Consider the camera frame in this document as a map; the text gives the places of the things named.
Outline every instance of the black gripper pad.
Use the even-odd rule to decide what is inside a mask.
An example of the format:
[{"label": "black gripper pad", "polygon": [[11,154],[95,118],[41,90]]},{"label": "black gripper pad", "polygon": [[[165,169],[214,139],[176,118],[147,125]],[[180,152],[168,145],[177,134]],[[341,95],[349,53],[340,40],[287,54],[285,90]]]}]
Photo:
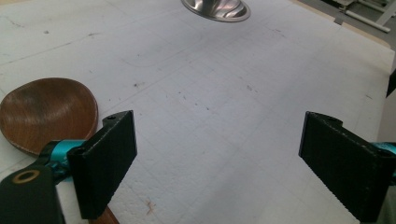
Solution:
[{"label": "black gripper pad", "polygon": [[82,218],[103,214],[137,155],[133,111],[103,119],[104,127],[67,153]]},{"label": "black gripper pad", "polygon": [[30,165],[1,181],[0,223],[65,223],[49,167]]},{"label": "black gripper pad", "polygon": [[306,112],[299,155],[360,222],[376,222],[396,157],[342,127],[342,121]]}]

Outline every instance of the metal bowl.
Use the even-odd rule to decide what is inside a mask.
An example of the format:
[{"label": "metal bowl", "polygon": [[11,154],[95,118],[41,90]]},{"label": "metal bowl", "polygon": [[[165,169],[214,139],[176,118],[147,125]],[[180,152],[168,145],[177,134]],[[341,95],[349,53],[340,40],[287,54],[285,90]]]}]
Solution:
[{"label": "metal bowl", "polygon": [[240,0],[181,0],[190,11],[214,21],[244,21],[249,7]]}]

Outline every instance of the ridged rubber pad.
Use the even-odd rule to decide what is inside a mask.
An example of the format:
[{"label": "ridged rubber pad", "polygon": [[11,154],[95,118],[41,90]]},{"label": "ridged rubber pad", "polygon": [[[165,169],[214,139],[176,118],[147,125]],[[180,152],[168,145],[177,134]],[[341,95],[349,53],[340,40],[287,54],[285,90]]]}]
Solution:
[{"label": "ridged rubber pad", "polygon": [[342,121],[306,112],[299,155],[360,222],[376,222],[396,157],[344,129]]},{"label": "ridged rubber pad", "polygon": [[92,138],[67,153],[85,219],[102,215],[137,155],[132,111],[107,117],[103,124]]}]

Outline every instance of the white table surface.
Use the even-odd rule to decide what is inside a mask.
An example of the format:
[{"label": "white table surface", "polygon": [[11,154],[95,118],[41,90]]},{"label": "white table surface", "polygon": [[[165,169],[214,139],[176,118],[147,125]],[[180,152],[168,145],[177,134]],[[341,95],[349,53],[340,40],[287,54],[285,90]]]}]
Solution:
[{"label": "white table surface", "polygon": [[[394,51],[288,0],[245,2],[239,23],[177,0],[2,5],[0,99],[68,77],[100,119],[134,111],[138,156],[110,203],[120,223],[359,223],[297,155],[304,112],[374,141]],[[0,136],[1,178],[32,161]],[[67,223],[85,223],[72,184],[58,189]]]}]

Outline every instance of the wooden spoon bowl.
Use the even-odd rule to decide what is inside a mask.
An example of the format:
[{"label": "wooden spoon bowl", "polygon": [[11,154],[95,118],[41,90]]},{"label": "wooden spoon bowl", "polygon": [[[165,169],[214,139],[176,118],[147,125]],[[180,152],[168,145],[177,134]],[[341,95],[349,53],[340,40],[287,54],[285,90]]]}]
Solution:
[{"label": "wooden spoon bowl", "polygon": [[27,83],[0,104],[4,137],[14,147],[35,155],[51,140],[90,138],[97,122],[97,103],[90,90],[67,78]]}]

